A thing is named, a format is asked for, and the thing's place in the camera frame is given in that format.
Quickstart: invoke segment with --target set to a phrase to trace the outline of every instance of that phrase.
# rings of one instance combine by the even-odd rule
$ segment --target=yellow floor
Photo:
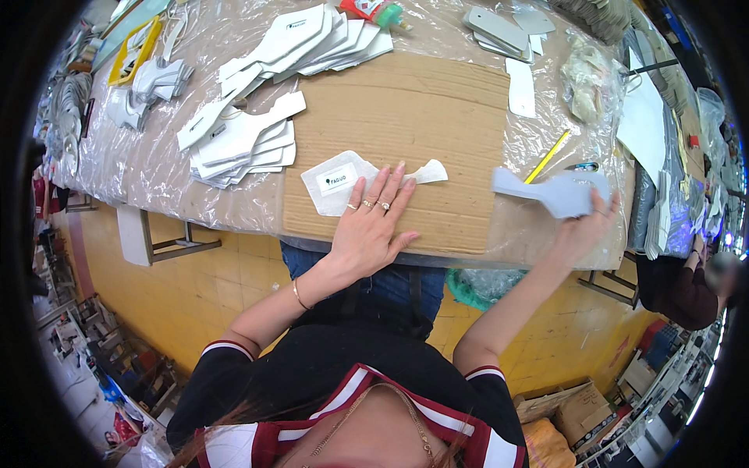
[[[86,257],[102,301],[156,349],[189,373],[203,347],[219,338],[242,309],[289,283],[278,240],[268,236],[195,229],[197,240],[221,239],[220,249],[139,267],[122,258],[114,208],[80,213]],[[176,219],[151,214],[154,242],[181,237]],[[634,265],[625,260],[626,278]],[[573,273],[533,315],[500,357],[510,391],[531,394],[586,376],[603,392],[628,361],[654,314],[636,311],[577,284]],[[612,282],[602,279],[602,285]],[[446,289],[428,343],[447,359],[480,315]]]

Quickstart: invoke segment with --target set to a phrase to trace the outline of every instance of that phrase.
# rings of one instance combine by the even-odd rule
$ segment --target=workbench
[[[218,98],[220,87],[216,78],[220,65],[250,52],[278,14],[317,3],[319,0],[202,2],[197,23],[190,26],[189,34],[172,53],[172,60],[184,59],[195,67],[195,72],[182,96],[168,103],[159,101],[150,110],[143,133],[129,127],[117,128],[106,114],[110,91],[106,81],[113,63],[110,59],[94,76],[91,96],[96,101],[88,137],[80,143],[77,169],[61,164],[55,173],[55,184],[87,193],[113,206],[129,204],[209,228],[276,237],[288,234],[282,226],[284,172],[248,174],[238,185],[224,190],[192,181],[189,154],[178,151],[176,132],[204,103]],[[413,24],[413,31],[393,33],[397,52],[472,61],[504,70],[505,58],[480,49],[471,31],[461,24],[464,10],[470,6],[468,3],[441,1],[424,4],[405,0],[399,4],[404,7],[407,21]],[[493,3],[476,4],[494,9]],[[610,58],[620,58],[621,50],[606,47],[591,38],[565,17],[548,10],[544,2],[532,4],[543,9],[557,29],[548,33],[548,39],[543,42],[545,54],[536,56],[532,65],[537,116],[522,118],[507,112],[503,150],[497,155],[495,166],[510,168],[525,177],[565,130],[570,129],[571,137],[566,145],[536,180],[543,181],[571,164],[598,162],[612,192],[618,191],[622,196],[622,208],[608,237],[576,267],[616,269],[626,245],[635,171],[623,157],[613,155],[614,130],[610,120],[590,126],[572,119],[563,99],[565,92],[559,68],[569,57],[573,36],[595,44]],[[504,8],[499,14],[512,18],[512,6],[506,4]],[[159,42],[154,54],[159,54],[162,49],[163,44]],[[296,78],[275,86],[264,84],[249,96],[250,112],[266,112],[278,96],[296,86]],[[487,249],[483,255],[407,251],[412,254],[407,261],[454,267],[529,266],[537,262],[551,245],[559,224],[538,203],[496,195]],[[313,245],[298,236],[296,241],[297,245]]]

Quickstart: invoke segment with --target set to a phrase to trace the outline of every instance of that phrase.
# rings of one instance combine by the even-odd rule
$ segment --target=gold necklace
[[[422,441],[424,442],[424,451],[426,452],[426,456],[429,459],[429,466],[434,466],[434,454],[431,451],[431,446],[429,445],[429,440],[427,439],[426,432],[424,431],[424,426],[422,425],[421,421],[419,420],[418,415],[416,414],[416,408],[413,407],[413,404],[411,403],[410,398],[403,393],[397,386],[392,385],[388,382],[381,382],[376,383],[373,386],[370,386],[367,390],[365,390],[359,397],[351,404],[351,407],[348,408],[346,413],[344,413],[343,417],[340,421],[336,423],[336,425],[333,426],[333,428],[330,429],[330,431],[327,433],[325,437],[320,441],[317,447],[315,447],[315,450],[312,451],[312,453],[309,454],[310,457],[316,457],[320,454],[323,447],[330,441],[331,437],[336,433],[338,429],[343,425],[344,422],[346,422],[346,419],[348,419],[349,416],[355,411],[355,409],[359,406],[359,403],[361,403],[364,398],[369,394],[369,391],[375,388],[376,386],[385,386],[392,391],[394,391],[399,397],[401,397],[401,400],[403,400],[404,403],[406,403],[406,406],[408,407],[408,412],[411,414],[411,419],[413,420],[413,423],[416,425],[416,429],[419,431],[419,435],[421,436]],[[303,465],[302,468],[309,468],[308,465]]]

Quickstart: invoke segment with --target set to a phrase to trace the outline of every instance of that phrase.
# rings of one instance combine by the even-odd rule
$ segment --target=woman's left hand
[[[405,163],[401,161],[388,180],[390,169],[385,166],[363,200],[364,177],[354,186],[333,236],[333,247],[324,259],[337,270],[339,278],[342,275],[345,283],[353,284],[391,264],[395,256],[419,236],[415,231],[406,231],[392,238],[395,224],[416,187],[416,181],[410,179],[398,191],[404,173]]]

